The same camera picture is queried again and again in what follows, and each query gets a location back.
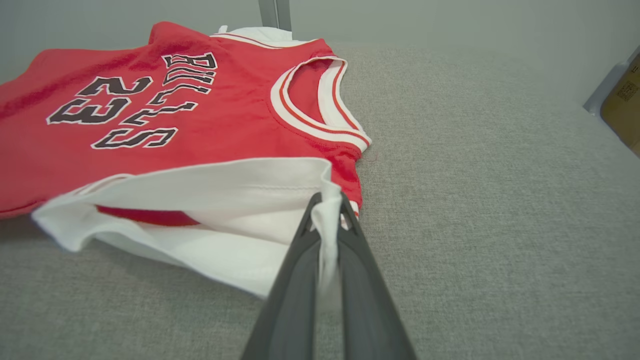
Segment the gray fabric surface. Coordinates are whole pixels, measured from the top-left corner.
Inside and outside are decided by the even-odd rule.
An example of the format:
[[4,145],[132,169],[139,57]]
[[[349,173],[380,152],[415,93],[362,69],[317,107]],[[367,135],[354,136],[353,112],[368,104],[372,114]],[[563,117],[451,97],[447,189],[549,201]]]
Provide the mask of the gray fabric surface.
[[[640,357],[640,160],[521,63],[335,45],[362,227],[421,359]],[[1,359],[237,359],[261,301],[0,222]],[[339,318],[318,358],[341,358]]]

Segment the armhole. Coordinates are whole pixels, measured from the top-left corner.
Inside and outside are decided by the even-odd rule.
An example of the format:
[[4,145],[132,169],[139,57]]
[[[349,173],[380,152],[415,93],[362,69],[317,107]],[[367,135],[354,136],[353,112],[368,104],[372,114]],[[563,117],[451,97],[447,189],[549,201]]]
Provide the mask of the armhole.
[[[303,113],[289,97],[289,85],[296,71],[317,60],[332,60],[331,65],[321,76],[317,89],[318,106],[324,121],[314,120]],[[323,56],[304,61],[285,71],[271,87],[271,105],[277,116],[287,126],[314,138],[352,143],[364,152],[371,144],[371,139],[340,98],[340,82],[346,68],[347,61],[335,56]]]

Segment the white fabric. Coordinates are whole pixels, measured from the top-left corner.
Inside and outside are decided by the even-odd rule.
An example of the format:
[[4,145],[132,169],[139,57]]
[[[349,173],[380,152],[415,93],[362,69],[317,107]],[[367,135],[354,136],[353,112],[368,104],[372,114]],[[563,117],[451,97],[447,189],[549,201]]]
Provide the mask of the white fabric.
[[[233,35],[240,35],[241,37],[249,38],[242,39],[241,37],[235,37]],[[292,47],[301,44],[306,44],[310,41],[293,40],[291,31],[282,30],[278,28],[269,28],[266,26],[254,27],[254,28],[240,28],[233,31],[227,31],[225,26],[221,27],[217,33],[210,35],[211,37],[223,37],[237,41],[250,42],[254,45],[268,45],[268,47]]]
[[[266,296],[311,196],[321,237],[320,290],[337,270],[340,186],[319,158],[257,158],[121,174],[50,200],[35,221],[64,248],[92,238],[146,258],[188,267],[216,281]],[[100,213],[112,208],[179,210],[202,225],[164,227]]]

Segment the barcode label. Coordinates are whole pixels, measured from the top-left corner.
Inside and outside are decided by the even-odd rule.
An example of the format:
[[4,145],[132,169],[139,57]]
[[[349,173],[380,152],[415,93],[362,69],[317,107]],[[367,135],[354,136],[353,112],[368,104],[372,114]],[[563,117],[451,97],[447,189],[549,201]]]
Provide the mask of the barcode label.
[[638,91],[638,86],[631,81],[627,81],[616,94],[620,99],[629,101]]

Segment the jersey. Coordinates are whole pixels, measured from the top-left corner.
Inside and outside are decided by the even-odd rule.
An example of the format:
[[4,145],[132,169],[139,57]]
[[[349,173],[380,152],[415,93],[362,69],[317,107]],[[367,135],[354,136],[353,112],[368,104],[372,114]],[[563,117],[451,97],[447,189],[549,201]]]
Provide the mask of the jersey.
[[[371,139],[340,99],[346,61],[324,40],[241,33],[162,22],[136,49],[40,53],[0,86],[0,217],[117,174],[280,157],[329,160],[357,210],[355,163]],[[196,223],[180,211],[100,210]]]

